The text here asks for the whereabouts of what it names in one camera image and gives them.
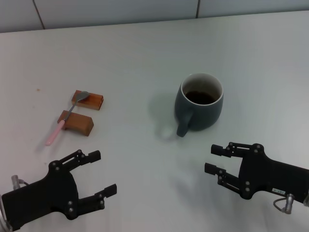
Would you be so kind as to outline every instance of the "coffee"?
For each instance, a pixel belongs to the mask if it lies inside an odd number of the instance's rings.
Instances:
[[[186,93],[185,96],[190,101],[200,105],[208,105],[216,101],[215,98],[205,92],[192,91]]]

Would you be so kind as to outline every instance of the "spoon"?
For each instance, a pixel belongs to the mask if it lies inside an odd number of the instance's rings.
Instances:
[[[53,141],[55,140],[55,138],[56,138],[57,135],[59,134],[61,128],[63,127],[63,125],[64,125],[64,124],[66,123],[66,121],[68,120],[68,118],[69,118],[69,116],[70,116],[72,110],[73,110],[74,107],[76,106],[76,104],[77,104],[79,101],[84,100],[84,99],[86,99],[87,97],[89,97],[89,95],[90,95],[90,94],[89,94],[88,92],[86,92],[86,91],[82,91],[82,92],[80,92],[79,94],[76,95],[75,104],[70,108],[70,110],[69,110],[67,116],[66,116],[63,120],[61,120],[61,121],[58,123],[58,126],[56,127],[56,129],[54,130],[54,132],[48,137],[48,139],[47,139],[47,141],[46,141],[46,143],[45,143],[46,146],[50,146],[50,145],[53,143]]]

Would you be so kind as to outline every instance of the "mug handle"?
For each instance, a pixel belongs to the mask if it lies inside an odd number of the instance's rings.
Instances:
[[[184,113],[184,115],[182,115],[182,117],[179,119],[179,125],[177,128],[177,135],[179,137],[184,137],[185,134],[187,134],[188,130],[189,130],[189,122],[191,120],[193,116],[193,111],[190,110],[186,113]]]

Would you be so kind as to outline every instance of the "pink spoon handle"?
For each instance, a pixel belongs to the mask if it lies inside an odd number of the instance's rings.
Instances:
[[[63,125],[65,124],[65,121],[64,120],[61,120],[59,123],[58,123],[58,126],[56,127],[56,129],[54,130],[54,132],[48,137],[46,143],[45,143],[45,146],[50,146],[53,141],[55,140],[55,138],[57,137],[57,135],[59,134],[61,128],[63,127]]]

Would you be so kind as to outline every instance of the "mug rim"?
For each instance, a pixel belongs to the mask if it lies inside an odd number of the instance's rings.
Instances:
[[[222,89],[222,93],[221,93],[220,97],[219,97],[216,101],[214,101],[213,103],[211,103],[211,104],[197,104],[197,103],[195,103],[195,102],[189,100],[189,99],[185,96],[185,94],[183,93],[183,83],[184,83],[190,76],[192,76],[192,75],[197,75],[197,74],[202,74],[202,75],[211,76],[212,78],[216,79],[216,80],[219,82],[219,84],[220,84],[220,86],[221,86],[221,89]],[[213,76],[213,75],[211,75],[211,74],[205,73],[205,72],[202,72],[202,73],[201,73],[201,72],[192,73],[192,74],[190,74],[189,76],[187,76],[187,77],[182,81],[182,83],[181,83],[181,85],[180,85],[180,89],[181,89],[181,91],[182,91],[183,96],[184,96],[189,102],[191,102],[191,103],[194,104],[194,105],[200,105],[200,106],[208,106],[208,105],[213,105],[213,104],[217,103],[217,102],[222,98],[223,93],[224,93],[223,85],[222,85],[221,81],[220,81],[217,77],[215,77],[215,76]]]

